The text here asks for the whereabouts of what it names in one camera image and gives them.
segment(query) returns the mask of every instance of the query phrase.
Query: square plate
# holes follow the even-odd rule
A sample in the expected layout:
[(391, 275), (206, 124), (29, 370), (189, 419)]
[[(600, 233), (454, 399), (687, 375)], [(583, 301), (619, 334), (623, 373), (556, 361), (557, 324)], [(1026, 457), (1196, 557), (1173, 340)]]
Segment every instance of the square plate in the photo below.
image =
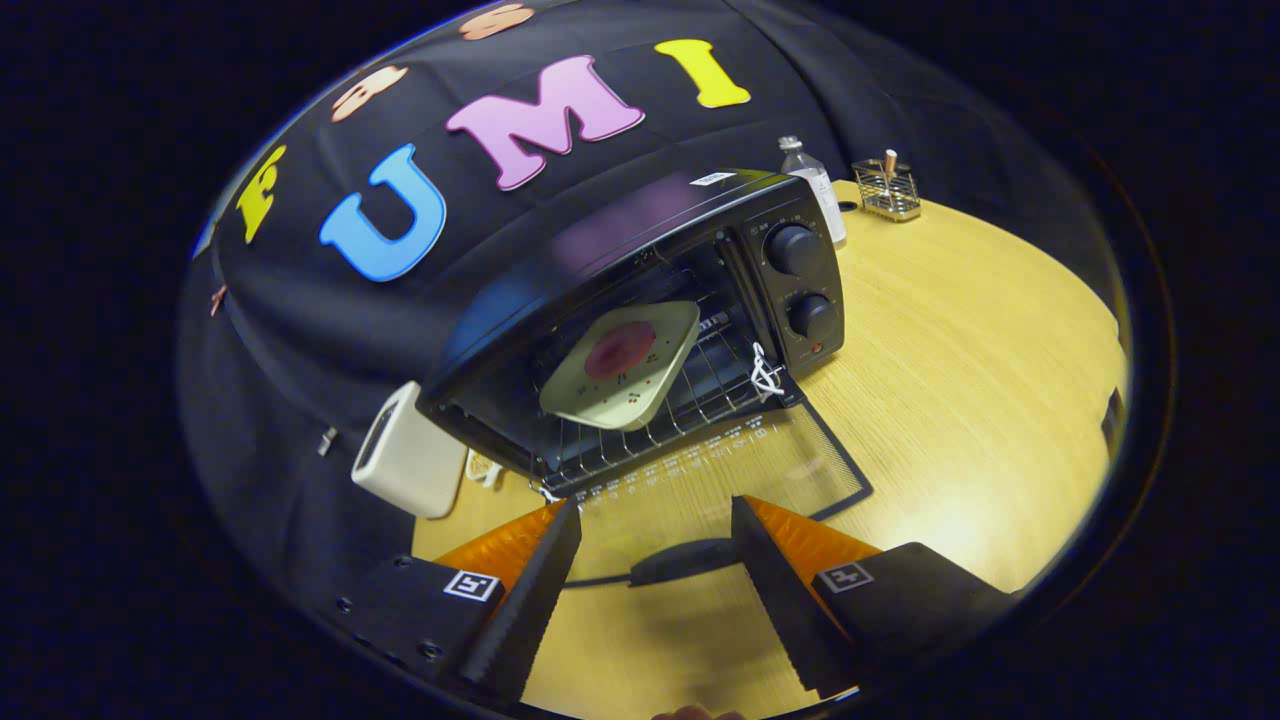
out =
[[(698, 342), (699, 318), (698, 304), (689, 301), (632, 305), (600, 315), (547, 380), (539, 404), (548, 413), (605, 430), (645, 427)], [(588, 374), (588, 359), (600, 341), (634, 323), (653, 334), (644, 357), (605, 378)]]

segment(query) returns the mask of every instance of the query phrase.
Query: finger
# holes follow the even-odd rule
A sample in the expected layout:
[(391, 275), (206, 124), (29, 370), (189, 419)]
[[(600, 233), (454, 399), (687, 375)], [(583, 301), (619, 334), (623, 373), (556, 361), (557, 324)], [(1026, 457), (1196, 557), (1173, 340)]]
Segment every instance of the finger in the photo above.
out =
[(675, 720), (712, 720), (712, 714), (700, 705), (686, 705), (676, 711)]

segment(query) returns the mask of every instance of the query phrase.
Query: black background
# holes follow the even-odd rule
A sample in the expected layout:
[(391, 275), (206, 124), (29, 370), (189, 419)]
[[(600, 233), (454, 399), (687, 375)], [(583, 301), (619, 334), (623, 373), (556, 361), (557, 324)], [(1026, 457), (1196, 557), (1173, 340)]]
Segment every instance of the black background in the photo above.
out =
[[(438, 712), (268, 593), (220, 534), (175, 424), (173, 309), (241, 161), (329, 82), (461, 9), (5, 10), (4, 114), (20, 155), (6, 173), (4, 301), (18, 351), (6, 529), (22, 562), (5, 607), (17, 716)], [(1015, 117), (1036, 99), (1079, 129), (1149, 225), (1180, 350), (1164, 469), (1125, 542), (1048, 625), (886, 715), (1275, 716), (1258, 471), (1270, 456), (1276, 474), (1260, 432), (1275, 252), (1254, 184), (1274, 13), (979, 0), (849, 14)]]

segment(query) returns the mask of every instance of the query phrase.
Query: screw hole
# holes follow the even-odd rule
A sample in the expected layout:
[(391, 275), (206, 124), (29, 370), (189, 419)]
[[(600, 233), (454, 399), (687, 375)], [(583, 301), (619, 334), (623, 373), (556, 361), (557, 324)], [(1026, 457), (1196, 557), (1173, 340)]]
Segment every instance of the screw hole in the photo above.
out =
[(417, 652), (425, 657), (428, 662), (435, 662), (442, 655), (444, 655), (444, 650), (431, 641), (422, 641), (417, 643)]

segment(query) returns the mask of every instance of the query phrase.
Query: blue letter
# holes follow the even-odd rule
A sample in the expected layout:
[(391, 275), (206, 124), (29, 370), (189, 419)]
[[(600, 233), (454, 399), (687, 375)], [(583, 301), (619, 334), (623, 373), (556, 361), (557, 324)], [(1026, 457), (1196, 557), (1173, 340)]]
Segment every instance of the blue letter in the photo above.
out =
[(360, 193), (348, 195), (320, 227), (320, 242), (335, 245), (360, 274), (387, 282), (407, 273), (444, 231), (444, 197), (413, 164), (413, 145), (398, 147), (369, 173), (370, 184), (387, 183), (413, 210), (413, 225), (387, 240), (360, 211)]

